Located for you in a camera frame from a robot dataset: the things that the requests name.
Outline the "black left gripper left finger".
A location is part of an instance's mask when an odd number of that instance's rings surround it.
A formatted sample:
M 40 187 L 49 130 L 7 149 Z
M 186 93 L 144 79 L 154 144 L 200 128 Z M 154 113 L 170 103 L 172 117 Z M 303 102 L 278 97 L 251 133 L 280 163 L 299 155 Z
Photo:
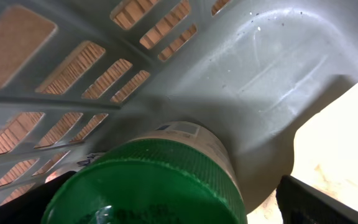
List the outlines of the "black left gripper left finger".
M 57 190 L 75 174 L 69 171 L 34 190 L 0 206 L 0 224 L 40 224 L 42 215 Z

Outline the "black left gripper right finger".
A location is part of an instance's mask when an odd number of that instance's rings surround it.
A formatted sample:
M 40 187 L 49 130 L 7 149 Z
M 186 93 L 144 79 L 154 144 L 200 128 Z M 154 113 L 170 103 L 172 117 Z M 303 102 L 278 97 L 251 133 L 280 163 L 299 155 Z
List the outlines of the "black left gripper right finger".
M 282 176 L 276 199 L 283 224 L 358 224 L 358 211 L 290 176 Z

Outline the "green lid white jar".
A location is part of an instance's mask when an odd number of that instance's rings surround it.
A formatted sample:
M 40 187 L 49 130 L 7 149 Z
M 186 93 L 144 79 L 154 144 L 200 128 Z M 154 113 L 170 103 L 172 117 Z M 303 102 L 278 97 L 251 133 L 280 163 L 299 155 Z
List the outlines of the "green lid white jar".
M 42 223 L 245 223 L 229 155 L 210 130 L 165 123 L 70 177 Z

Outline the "beige paper bag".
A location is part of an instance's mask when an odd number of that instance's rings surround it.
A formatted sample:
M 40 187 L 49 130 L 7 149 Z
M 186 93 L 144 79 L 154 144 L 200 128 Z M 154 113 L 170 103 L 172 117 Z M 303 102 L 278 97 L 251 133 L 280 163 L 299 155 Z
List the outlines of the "beige paper bag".
M 358 83 L 279 137 L 294 155 L 291 175 L 358 212 Z

